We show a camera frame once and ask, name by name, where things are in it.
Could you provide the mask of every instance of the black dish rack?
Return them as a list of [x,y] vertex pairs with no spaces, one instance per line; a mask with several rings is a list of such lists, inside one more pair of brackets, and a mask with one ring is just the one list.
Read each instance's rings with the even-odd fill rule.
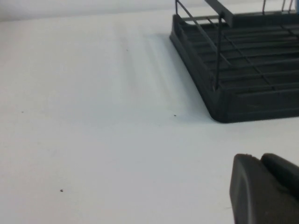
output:
[[[261,12],[248,14],[233,14],[218,0],[206,2],[217,16],[193,17],[175,0],[170,39],[211,117],[230,123],[299,116],[299,15],[291,10],[293,0],[271,12],[264,0]],[[180,17],[178,6],[188,18]]]

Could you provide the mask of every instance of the metal wire rack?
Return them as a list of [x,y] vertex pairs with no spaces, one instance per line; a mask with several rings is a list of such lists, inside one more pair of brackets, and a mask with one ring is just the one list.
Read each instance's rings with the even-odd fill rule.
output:
[[[232,109],[235,114],[256,112],[256,107],[261,109],[265,105],[268,107],[261,110],[283,110],[288,106],[299,110],[299,15],[292,10],[293,0],[282,0],[277,11],[266,11],[267,2],[263,0],[260,12],[246,14],[233,14],[218,0],[206,2],[218,13],[217,16],[193,17],[180,0],[175,0],[171,35],[199,91],[209,89],[216,93],[220,90],[229,92],[230,96],[233,94],[234,98],[246,98],[247,109],[243,104],[235,103]],[[178,6],[189,17],[181,18]],[[174,35],[184,50],[179,49]],[[208,95],[205,102],[215,97],[211,93]]]

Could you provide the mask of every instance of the rack base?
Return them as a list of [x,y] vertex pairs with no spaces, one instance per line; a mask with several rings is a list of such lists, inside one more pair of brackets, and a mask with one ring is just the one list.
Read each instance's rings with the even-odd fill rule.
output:
[[299,86],[296,85],[287,88],[282,86],[274,90],[265,87],[263,90],[249,90],[244,93],[238,91],[238,87],[242,89],[244,84],[249,85],[249,83],[248,80],[241,80],[234,82],[232,90],[221,86],[214,90],[210,68],[205,65],[204,60],[198,54],[198,49],[195,49],[191,43],[188,29],[186,29],[188,26],[193,25],[186,23],[175,14],[170,40],[182,58],[214,120],[232,123],[299,116]]

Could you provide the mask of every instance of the white countertop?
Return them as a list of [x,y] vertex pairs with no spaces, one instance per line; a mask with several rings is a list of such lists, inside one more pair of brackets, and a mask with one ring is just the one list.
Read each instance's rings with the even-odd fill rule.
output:
[[0,23],[2,223],[233,224],[235,154],[299,164],[298,118],[210,118],[173,13]]

